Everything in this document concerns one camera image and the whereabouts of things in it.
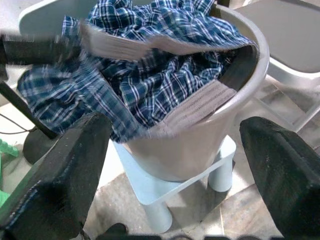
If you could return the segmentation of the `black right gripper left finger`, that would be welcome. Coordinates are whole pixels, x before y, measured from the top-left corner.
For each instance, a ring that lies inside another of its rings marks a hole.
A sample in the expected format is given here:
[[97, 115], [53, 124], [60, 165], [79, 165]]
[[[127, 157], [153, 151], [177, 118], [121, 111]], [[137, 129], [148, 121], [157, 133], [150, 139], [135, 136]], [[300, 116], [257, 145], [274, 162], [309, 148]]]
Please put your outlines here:
[[79, 235], [105, 162], [111, 123], [79, 119], [39, 159], [0, 209], [3, 240], [70, 240]]

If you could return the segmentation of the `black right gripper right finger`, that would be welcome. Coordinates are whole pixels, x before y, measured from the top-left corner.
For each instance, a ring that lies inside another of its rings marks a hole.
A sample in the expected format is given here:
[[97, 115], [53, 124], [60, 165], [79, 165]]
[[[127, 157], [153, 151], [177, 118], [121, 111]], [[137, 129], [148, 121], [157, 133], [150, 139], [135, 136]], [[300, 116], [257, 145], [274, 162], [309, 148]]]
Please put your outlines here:
[[295, 132], [253, 116], [239, 125], [258, 192], [286, 240], [320, 238], [320, 156]]

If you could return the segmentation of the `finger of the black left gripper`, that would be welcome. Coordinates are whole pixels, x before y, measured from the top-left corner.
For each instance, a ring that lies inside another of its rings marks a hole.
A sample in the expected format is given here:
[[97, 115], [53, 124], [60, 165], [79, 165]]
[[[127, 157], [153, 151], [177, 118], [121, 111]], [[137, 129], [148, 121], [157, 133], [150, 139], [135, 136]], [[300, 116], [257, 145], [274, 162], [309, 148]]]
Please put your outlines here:
[[0, 34], [0, 64], [54, 65], [77, 58], [80, 45], [63, 36]]

